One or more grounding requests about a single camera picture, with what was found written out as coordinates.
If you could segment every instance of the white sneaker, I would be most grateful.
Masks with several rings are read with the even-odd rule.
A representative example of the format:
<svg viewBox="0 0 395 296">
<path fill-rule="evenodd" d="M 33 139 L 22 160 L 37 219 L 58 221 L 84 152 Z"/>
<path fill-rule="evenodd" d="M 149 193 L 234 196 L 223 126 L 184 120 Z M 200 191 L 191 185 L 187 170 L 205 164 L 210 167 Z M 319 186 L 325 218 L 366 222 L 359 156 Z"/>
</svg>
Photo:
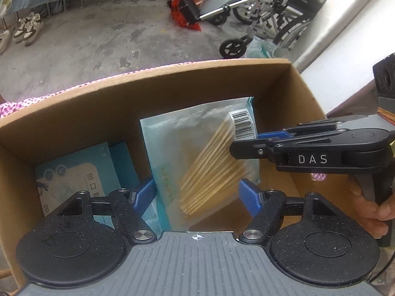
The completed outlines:
<svg viewBox="0 0 395 296">
<path fill-rule="evenodd" d="M 5 30 L 3 33 L 0 33 L 0 54 L 5 51 L 10 40 L 11 32 L 9 30 Z"/>
<path fill-rule="evenodd" d="M 34 17 L 30 20 L 27 31 L 23 36 L 22 42 L 25 46 L 28 46 L 37 38 L 37 34 L 40 32 L 43 25 L 44 22 L 41 20 L 40 14 L 36 13 Z"/>
<path fill-rule="evenodd" d="M 29 27 L 30 20 L 34 17 L 34 12 L 31 12 L 27 17 L 23 19 L 19 19 L 19 28 L 15 31 L 12 39 L 15 43 L 21 42 L 23 40 L 23 36 Z"/>
</svg>

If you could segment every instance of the barcode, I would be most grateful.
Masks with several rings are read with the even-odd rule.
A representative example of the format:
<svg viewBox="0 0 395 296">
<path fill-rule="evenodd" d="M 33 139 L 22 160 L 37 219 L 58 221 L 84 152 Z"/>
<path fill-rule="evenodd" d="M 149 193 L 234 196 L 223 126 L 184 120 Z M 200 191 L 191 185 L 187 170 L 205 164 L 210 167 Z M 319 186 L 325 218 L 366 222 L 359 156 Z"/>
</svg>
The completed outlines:
<svg viewBox="0 0 395 296">
<path fill-rule="evenodd" d="M 247 109 L 232 111 L 229 113 L 235 123 L 235 140 L 255 139 L 254 122 Z"/>
</svg>

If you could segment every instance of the plastic package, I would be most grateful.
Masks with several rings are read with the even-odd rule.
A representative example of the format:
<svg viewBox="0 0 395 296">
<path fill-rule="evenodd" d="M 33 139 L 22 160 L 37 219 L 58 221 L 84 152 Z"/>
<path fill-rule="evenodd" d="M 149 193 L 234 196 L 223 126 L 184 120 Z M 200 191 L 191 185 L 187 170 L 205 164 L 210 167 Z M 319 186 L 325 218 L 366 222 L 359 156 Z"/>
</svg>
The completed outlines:
<svg viewBox="0 0 395 296">
<path fill-rule="evenodd" d="M 254 36 L 251 43 L 248 45 L 245 58 L 284 58 L 291 60 L 291 53 L 288 49 L 281 48 L 268 40 L 262 40 Z"/>
<path fill-rule="evenodd" d="M 257 136 L 252 98 L 203 104 L 142 119 L 145 146 L 172 230 L 188 230 L 259 181 L 259 160 L 235 160 L 232 141 Z"/>
</svg>

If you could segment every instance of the crosshair mark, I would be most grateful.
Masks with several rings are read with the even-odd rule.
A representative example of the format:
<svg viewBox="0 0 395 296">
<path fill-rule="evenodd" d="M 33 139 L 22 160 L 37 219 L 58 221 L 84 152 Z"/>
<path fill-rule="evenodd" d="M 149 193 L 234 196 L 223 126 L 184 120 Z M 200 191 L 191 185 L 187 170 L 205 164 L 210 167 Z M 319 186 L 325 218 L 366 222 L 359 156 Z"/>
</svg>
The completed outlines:
<svg viewBox="0 0 395 296">
<path fill-rule="evenodd" d="M 195 240 L 200 240 L 200 239 L 205 238 L 205 237 L 203 237 L 202 235 L 199 235 L 199 234 L 194 234 L 193 236 L 190 236 L 190 238 L 193 238 Z"/>
</svg>

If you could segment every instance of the finger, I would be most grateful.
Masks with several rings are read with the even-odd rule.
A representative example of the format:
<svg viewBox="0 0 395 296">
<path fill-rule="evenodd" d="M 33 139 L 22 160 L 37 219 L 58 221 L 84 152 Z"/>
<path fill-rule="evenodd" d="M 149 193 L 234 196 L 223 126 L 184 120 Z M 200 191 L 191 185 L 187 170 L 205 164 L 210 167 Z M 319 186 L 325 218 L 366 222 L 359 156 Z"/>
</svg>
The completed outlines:
<svg viewBox="0 0 395 296">
<path fill-rule="evenodd" d="M 374 238 L 381 238 L 388 233 L 388 226 L 377 219 L 359 218 L 357 222 Z"/>
<path fill-rule="evenodd" d="M 390 220 L 395 218 L 395 195 L 392 195 L 380 205 L 377 211 L 377 218 L 379 220 Z"/>
<path fill-rule="evenodd" d="M 347 177 L 347 188 L 357 197 L 362 196 L 362 188 L 353 175 Z"/>
<path fill-rule="evenodd" d="M 352 202 L 357 214 L 363 218 L 377 219 L 378 204 L 368 201 L 364 196 L 353 196 Z"/>
</svg>

